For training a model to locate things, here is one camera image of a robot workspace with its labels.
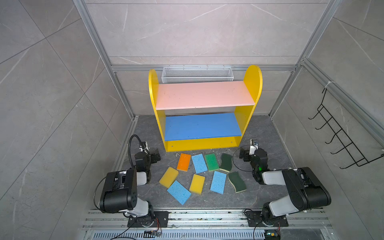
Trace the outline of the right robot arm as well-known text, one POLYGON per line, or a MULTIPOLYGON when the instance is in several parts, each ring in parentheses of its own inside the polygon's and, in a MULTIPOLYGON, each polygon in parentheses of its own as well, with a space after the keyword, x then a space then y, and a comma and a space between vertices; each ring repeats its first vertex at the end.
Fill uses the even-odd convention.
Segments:
POLYGON ((256 140, 251 140, 248 146, 249 150, 240 147, 237 151, 240 159, 250 163, 255 181, 260 185, 284 186, 288 191, 287 196, 265 203, 260 211, 245 210, 250 225, 287 227, 287 215, 331 204, 331 195, 310 168, 270 170, 268 153, 256 140))

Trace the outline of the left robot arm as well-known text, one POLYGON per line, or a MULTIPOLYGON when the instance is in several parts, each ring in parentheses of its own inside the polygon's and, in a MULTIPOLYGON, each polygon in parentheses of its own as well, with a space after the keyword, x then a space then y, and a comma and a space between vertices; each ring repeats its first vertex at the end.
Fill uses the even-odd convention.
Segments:
POLYGON ((159 150, 150 152, 147 142, 138 135, 131 135, 128 142, 128 160, 131 167, 123 171, 109 172, 100 181, 103 183, 100 200, 93 203, 102 213, 122 213, 141 222, 152 222, 155 213, 150 202, 138 197, 138 186, 151 180, 151 165, 161 160, 159 150))

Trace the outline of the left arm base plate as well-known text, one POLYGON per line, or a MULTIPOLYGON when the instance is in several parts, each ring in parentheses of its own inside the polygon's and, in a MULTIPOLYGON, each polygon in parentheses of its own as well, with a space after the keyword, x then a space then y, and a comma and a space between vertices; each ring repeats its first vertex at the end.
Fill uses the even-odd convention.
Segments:
POLYGON ((154 211, 144 217, 128 217, 127 227, 131 228, 166 228, 170 212, 154 211))

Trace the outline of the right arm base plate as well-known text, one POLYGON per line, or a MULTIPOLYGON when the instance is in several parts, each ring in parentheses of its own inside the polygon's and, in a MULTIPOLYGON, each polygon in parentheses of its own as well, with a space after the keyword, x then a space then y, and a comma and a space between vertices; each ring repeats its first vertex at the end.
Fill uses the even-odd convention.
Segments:
POLYGON ((286 216, 268 217, 262 211, 245 210, 245 217, 248 221, 249 227, 288 227, 286 216))

